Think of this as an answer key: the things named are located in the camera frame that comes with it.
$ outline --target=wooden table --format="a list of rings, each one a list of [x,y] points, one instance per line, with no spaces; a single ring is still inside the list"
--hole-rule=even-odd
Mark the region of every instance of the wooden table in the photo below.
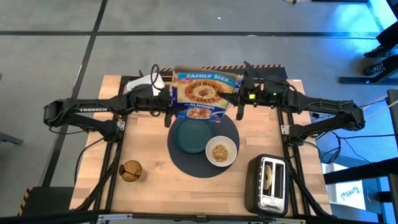
[[[99,98],[105,99],[117,95],[120,79],[121,76],[117,75],[104,76]],[[298,91],[303,92],[301,80],[289,80],[289,82]],[[234,119],[236,108],[230,108],[227,115]],[[112,119],[112,114],[95,113],[94,118]],[[277,112],[269,107],[246,106],[243,120],[234,122],[240,136],[240,150],[236,161],[224,173],[201,179],[183,173],[171,161],[167,149],[169,129],[164,127],[163,116],[156,118],[146,112],[130,114],[120,163],[137,160],[147,171],[148,176],[144,182],[128,183],[118,175],[111,211],[254,216],[244,207],[246,170],[249,160],[259,154],[283,157]],[[295,114],[294,122],[310,123],[309,113]],[[99,133],[90,133],[87,145],[99,138],[101,138]],[[70,208],[79,206],[97,184],[105,147],[106,142],[101,142],[84,153]],[[300,155],[307,188],[322,208],[331,213],[317,149],[311,145],[304,145],[300,147]],[[100,208],[104,208],[107,192],[108,186],[105,186]],[[296,194],[298,210],[303,213],[297,186]],[[287,216],[291,215],[289,201]]]

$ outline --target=desk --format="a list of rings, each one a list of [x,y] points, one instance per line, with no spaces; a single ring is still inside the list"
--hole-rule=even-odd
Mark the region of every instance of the desk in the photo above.
[[[104,76],[98,98],[118,94],[121,76]],[[289,80],[303,92],[300,80]],[[234,119],[236,108],[227,115]],[[95,119],[112,119],[111,113],[95,113]],[[132,113],[128,116],[120,163],[139,161],[147,171],[144,182],[128,183],[118,175],[114,188],[112,212],[254,216],[244,207],[244,185],[250,159],[258,154],[283,157],[277,111],[268,107],[246,106],[242,121],[234,121],[240,135],[240,150],[233,165],[224,173],[207,179],[189,176],[171,161],[167,149],[168,128],[164,117],[149,113]],[[296,124],[310,123],[308,112],[294,115]],[[88,135],[87,145],[101,138],[99,133]],[[81,161],[70,208],[79,206],[97,184],[104,157],[106,142],[88,149]],[[311,145],[300,147],[305,183],[315,200],[331,213],[323,180],[317,149]],[[103,191],[100,208],[104,208],[108,186]],[[296,186],[298,210],[303,213],[300,191]],[[291,205],[287,216],[291,216]]]

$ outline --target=yellow black hazard tape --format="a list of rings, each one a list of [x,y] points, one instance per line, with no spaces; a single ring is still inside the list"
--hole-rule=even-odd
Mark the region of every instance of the yellow black hazard tape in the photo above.
[[[26,205],[26,201],[29,197],[29,194],[31,193],[33,187],[29,187],[28,189],[26,189],[26,193],[24,195],[24,198],[22,199],[22,203],[19,207],[19,211],[18,211],[18,215],[17,216],[21,216],[22,212],[24,211],[25,205]]]
[[[283,68],[284,66],[281,64],[273,64],[273,65],[253,65],[254,68]],[[224,70],[224,69],[242,69],[246,68],[245,65],[225,65],[225,66],[203,66],[201,67],[205,70]],[[160,72],[171,72],[172,68],[162,68]]]

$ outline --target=green plate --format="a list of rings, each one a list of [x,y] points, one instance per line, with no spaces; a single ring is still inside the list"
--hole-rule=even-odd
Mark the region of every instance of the green plate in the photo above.
[[[213,130],[205,121],[186,119],[175,130],[175,142],[185,152],[198,153],[206,149]]]

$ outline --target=round navy placemat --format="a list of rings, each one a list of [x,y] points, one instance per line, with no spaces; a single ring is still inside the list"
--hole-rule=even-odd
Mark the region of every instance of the round navy placemat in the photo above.
[[[176,119],[171,125],[169,136],[167,137],[167,146],[170,157],[182,172],[194,177],[214,177],[226,171],[228,167],[214,166],[206,157],[205,151],[199,153],[187,153],[179,148],[175,142],[175,130],[183,119]],[[235,124],[228,116],[224,116],[220,123],[210,123],[213,129],[213,137],[226,136],[232,139],[239,153],[239,133]]]

